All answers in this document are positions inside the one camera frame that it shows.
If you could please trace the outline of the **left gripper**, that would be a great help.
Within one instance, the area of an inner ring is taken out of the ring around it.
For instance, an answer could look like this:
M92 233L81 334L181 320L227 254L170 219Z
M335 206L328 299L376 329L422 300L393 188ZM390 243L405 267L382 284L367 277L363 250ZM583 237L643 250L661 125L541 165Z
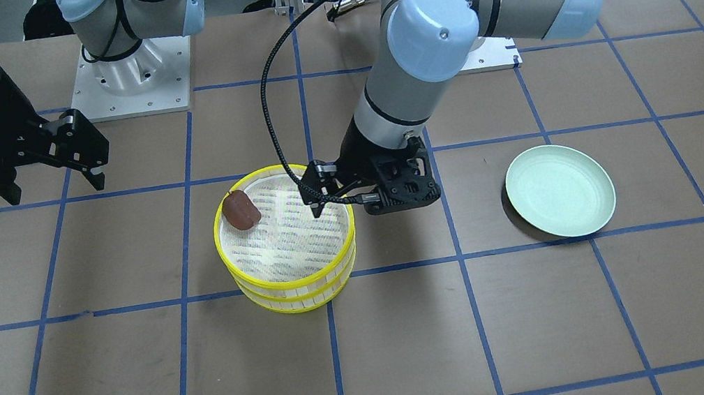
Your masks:
M360 197L347 195L354 188L376 185L372 159L384 151L361 133L354 120L350 121L336 161L311 161L301 177L303 202L310 207L313 218L320 218L328 203L359 201Z

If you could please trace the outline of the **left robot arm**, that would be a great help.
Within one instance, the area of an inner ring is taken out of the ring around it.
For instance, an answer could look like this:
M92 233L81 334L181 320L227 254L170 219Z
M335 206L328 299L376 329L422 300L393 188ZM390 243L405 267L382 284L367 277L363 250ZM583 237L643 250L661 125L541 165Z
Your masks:
M480 38L588 33L603 0L380 0L377 58L340 155L312 161L298 187L319 218L330 203L369 214L426 207L442 191L421 132Z

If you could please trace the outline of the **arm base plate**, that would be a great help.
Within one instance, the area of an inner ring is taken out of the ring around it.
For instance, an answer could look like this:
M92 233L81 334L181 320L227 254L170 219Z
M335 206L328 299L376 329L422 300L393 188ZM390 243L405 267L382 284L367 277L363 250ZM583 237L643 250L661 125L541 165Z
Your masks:
M459 75L517 68L522 63L523 58L514 39L478 38L473 43Z
M190 109L189 37L150 38L121 61L78 61L70 106L92 123Z

